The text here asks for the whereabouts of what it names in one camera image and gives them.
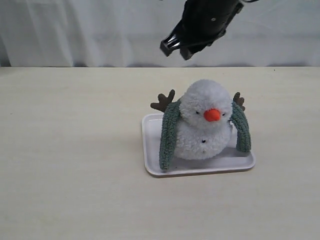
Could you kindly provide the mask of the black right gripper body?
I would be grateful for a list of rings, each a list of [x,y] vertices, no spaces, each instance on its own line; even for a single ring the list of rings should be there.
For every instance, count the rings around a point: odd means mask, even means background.
[[[228,25],[243,7],[239,0],[187,0],[181,20],[172,31],[173,46],[210,46],[225,35]]]

